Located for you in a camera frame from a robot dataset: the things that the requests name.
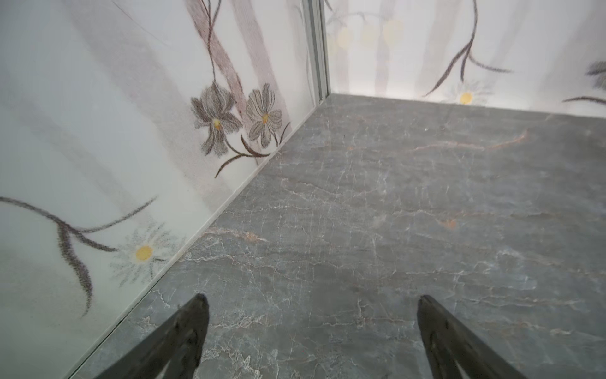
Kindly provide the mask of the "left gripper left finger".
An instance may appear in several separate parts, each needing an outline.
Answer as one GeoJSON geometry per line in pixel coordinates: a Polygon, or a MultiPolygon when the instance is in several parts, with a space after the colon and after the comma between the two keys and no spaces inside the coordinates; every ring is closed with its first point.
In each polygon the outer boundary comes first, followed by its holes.
{"type": "Polygon", "coordinates": [[[208,299],[196,294],[99,378],[192,378],[200,365],[210,319],[208,299]]]}

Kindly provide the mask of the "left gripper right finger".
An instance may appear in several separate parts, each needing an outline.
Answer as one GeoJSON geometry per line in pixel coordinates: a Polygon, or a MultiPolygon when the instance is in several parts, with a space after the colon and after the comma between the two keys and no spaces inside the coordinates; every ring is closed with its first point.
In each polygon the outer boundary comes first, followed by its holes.
{"type": "Polygon", "coordinates": [[[418,300],[418,327],[435,378],[524,378],[435,298],[418,300]]]}

